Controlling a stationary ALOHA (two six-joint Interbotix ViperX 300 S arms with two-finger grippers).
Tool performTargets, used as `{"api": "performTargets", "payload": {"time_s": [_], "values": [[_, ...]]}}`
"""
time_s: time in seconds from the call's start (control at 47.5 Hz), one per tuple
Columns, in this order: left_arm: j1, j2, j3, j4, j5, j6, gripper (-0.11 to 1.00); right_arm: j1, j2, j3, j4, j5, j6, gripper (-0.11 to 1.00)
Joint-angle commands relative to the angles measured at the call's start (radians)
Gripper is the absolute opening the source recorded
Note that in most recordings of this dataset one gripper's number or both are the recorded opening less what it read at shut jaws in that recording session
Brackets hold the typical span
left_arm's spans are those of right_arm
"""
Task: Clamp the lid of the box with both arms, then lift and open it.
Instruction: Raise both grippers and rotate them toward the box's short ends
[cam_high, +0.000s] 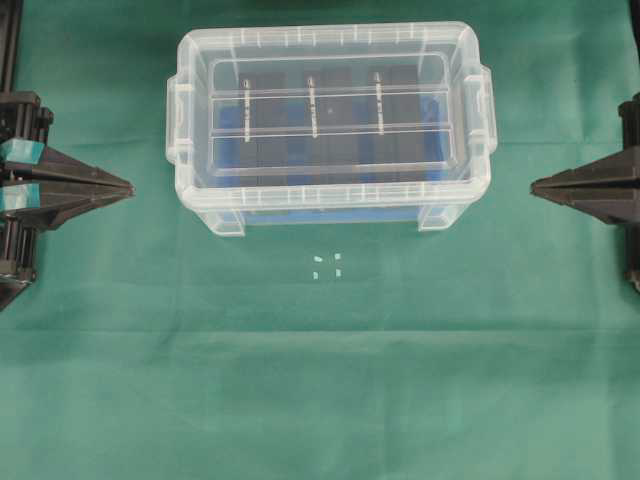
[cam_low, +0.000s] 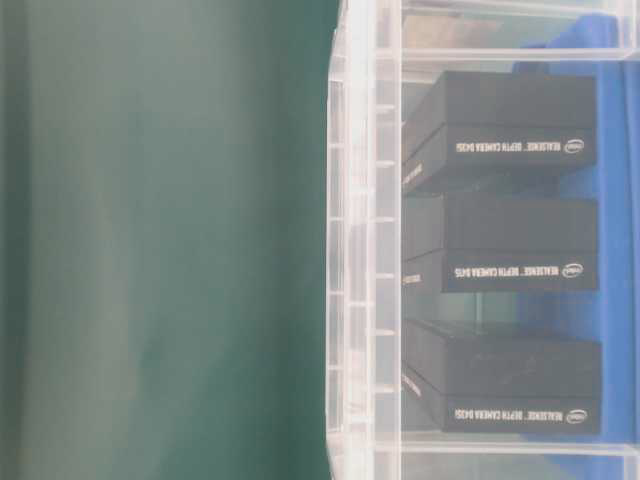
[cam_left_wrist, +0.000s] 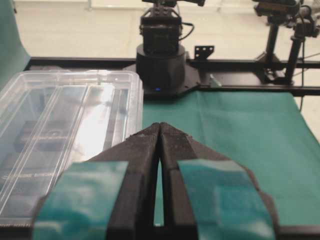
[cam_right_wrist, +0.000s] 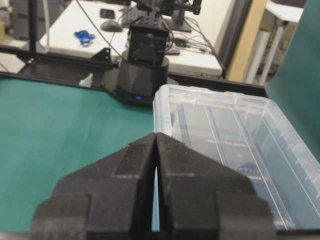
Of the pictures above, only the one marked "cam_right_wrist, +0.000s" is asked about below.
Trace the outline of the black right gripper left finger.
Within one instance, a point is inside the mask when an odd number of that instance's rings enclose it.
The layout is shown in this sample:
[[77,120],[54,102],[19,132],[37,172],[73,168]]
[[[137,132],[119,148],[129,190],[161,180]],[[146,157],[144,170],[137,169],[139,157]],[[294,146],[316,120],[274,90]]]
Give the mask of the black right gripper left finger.
[[154,147],[150,133],[62,177],[33,215],[32,240],[131,240],[152,229]]

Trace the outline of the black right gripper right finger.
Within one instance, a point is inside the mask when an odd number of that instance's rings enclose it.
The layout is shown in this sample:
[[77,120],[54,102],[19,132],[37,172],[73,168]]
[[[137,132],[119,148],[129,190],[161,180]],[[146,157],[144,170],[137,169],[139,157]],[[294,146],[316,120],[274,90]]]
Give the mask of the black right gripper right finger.
[[274,240],[268,203],[250,179],[164,134],[159,156],[160,229],[173,240]]

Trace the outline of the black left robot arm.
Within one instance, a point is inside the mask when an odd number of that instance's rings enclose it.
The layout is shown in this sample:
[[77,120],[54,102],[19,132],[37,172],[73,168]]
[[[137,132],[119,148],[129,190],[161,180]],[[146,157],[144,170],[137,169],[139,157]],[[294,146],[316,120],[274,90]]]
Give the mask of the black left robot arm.
[[[158,13],[129,27],[115,93],[149,104],[167,82],[169,31]],[[157,135],[126,147],[58,180],[33,215],[31,240],[141,240],[152,232]]]

